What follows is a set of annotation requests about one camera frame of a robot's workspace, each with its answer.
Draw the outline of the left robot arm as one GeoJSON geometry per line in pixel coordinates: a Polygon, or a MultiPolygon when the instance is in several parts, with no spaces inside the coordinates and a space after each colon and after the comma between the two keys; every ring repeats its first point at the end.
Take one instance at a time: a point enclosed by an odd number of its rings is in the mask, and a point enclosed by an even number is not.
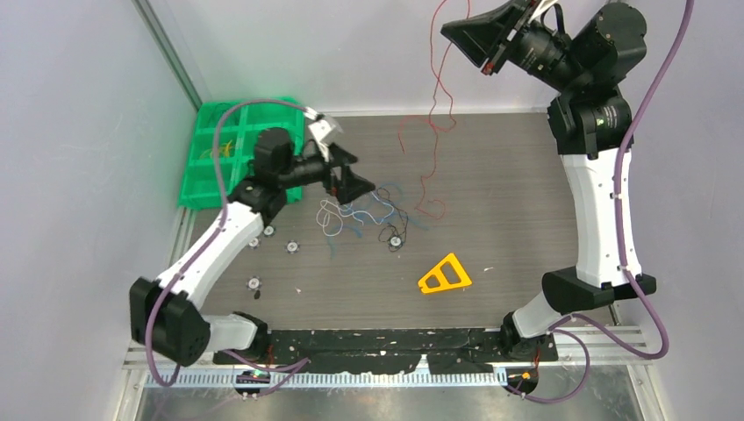
{"type": "Polygon", "coordinates": [[[287,130],[262,131],[250,172],[235,185],[211,227],[155,280],[140,277],[131,286],[132,338],[145,347],[147,358],[159,354],[188,367],[206,352],[236,351],[249,363],[262,361],[269,350],[267,324],[240,311],[205,316],[205,298],[286,205],[288,189],[319,183],[341,204],[375,190],[374,183],[352,171],[356,161],[335,143],[327,154],[316,147],[308,156],[297,156],[287,130]]]}

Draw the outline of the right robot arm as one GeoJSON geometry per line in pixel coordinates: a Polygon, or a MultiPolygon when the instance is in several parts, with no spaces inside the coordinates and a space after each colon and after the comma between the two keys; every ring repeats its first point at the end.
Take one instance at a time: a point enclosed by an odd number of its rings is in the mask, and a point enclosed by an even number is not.
{"type": "Polygon", "coordinates": [[[509,1],[440,32],[483,74],[510,62],[556,91],[547,120],[573,196],[577,261],[545,273],[540,293],[504,317],[502,351],[523,360],[560,321],[656,292],[634,254],[622,198],[633,116],[619,84],[646,55],[647,23],[634,7],[609,3],[569,35],[558,2],[509,1]]]}

